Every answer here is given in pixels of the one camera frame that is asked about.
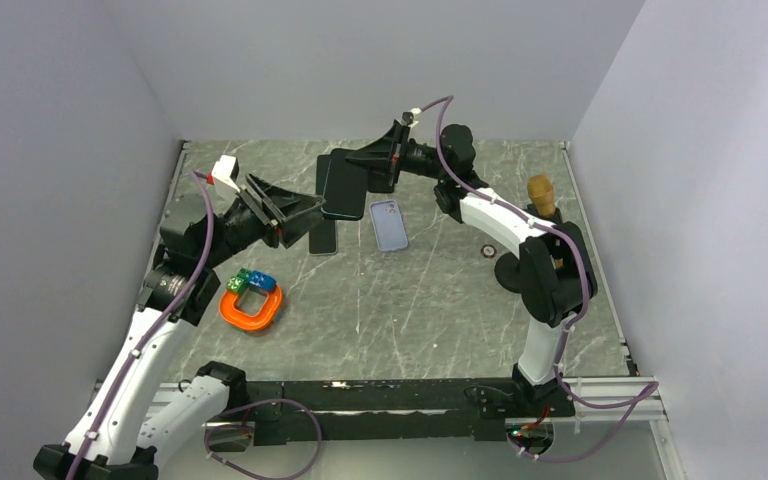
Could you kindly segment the black phone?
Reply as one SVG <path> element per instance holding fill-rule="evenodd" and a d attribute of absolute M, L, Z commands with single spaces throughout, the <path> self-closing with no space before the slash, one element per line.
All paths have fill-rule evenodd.
<path fill-rule="evenodd" d="M 334 255 L 337 250 L 337 224 L 335 220 L 325 219 L 308 233 L 308 252 L 310 255 Z"/>
<path fill-rule="evenodd" d="M 328 219 L 359 221 L 364 216 L 368 169 L 350 162 L 348 153 L 346 149 L 334 149 L 326 155 L 322 212 Z"/>

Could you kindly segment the blue phone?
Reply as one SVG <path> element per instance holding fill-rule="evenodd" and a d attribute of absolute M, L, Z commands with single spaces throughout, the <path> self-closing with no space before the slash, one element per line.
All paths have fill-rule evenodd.
<path fill-rule="evenodd" d="M 330 167 L 330 156 L 327 154 L 319 155 L 316 161 L 315 171 L 315 193 L 318 196 L 323 196 L 326 182 L 328 178 L 328 171 Z"/>

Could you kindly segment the lavender phone case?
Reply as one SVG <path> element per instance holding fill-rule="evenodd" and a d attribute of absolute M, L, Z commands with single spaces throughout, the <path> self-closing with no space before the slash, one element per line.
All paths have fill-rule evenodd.
<path fill-rule="evenodd" d="M 395 200 L 374 202 L 369 207 L 378 249 L 381 252 L 404 250 L 409 239 L 400 208 Z"/>

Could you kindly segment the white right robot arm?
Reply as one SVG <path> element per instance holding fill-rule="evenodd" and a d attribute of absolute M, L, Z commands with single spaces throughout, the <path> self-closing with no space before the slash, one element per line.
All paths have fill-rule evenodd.
<path fill-rule="evenodd" d="M 575 315 L 598 290 L 581 229 L 564 220 L 544 174 L 527 182 L 529 205 L 504 202 L 474 169 L 471 130 L 443 127 L 434 146 L 419 144 L 396 121 L 381 138 L 330 162 L 324 195 L 345 215 L 369 193 L 391 193 L 403 173 L 431 178 L 438 208 L 507 248 L 496 263 L 499 284 L 521 296 L 529 314 L 526 345 L 512 373 L 513 406 L 532 416 L 561 392 L 561 358 Z"/>

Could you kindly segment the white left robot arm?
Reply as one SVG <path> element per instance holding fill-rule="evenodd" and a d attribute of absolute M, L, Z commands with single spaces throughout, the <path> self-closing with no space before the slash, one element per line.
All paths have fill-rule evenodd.
<path fill-rule="evenodd" d="M 91 404 L 33 468 L 45 479 L 155 479 L 208 419 L 239 417 L 249 401 L 243 370 L 211 361 L 157 413 L 150 412 L 179 348 L 220 288 L 216 268 L 254 243 L 290 247 L 322 219 L 323 198 L 247 175 L 243 185 L 198 179 L 171 198 L 126 339 Z"/>

